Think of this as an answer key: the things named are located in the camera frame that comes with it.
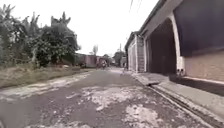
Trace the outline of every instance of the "house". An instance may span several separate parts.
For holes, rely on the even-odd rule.
[[[224,81],[224,1],[159,0],[125,45],[135,72]]]
[[[75,59],[78,65],[85,65],[85,67],[88,68],[95,68],[97,66],[100,66],[97,64],[101,64],[103,60],[107,61],[108,63],[108,60],[105,57],[95,55],[85,55],[80,53],[76,53]]]

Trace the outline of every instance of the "grass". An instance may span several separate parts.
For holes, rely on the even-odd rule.
[[[80,67],[49,67],[33,70],[27,65],[19,65],[0,70],[0,88],[28,85],[90,70],[93,69],[80,69]]]

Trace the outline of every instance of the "road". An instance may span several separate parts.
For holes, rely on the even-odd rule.
[[[206,128],[120,69],[0,91],[7,128]]]

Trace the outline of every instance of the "doorway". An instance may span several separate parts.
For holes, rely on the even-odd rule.
[[[150,35],[151,66],[153,73],[176,73],[176,47],[172,22],[166,19]]]

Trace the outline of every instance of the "sky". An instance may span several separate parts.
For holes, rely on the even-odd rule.
[[[15,6],[15,17],[40,15],[39,25],[50,25],[51,16],[63,11],[71,21],[68,27],[77,34],[82,49],[89,54],[98,45],[98,55],[112,56],[124,45],[132,31],[138,31],[158,0],[0,0],[0,6]]]

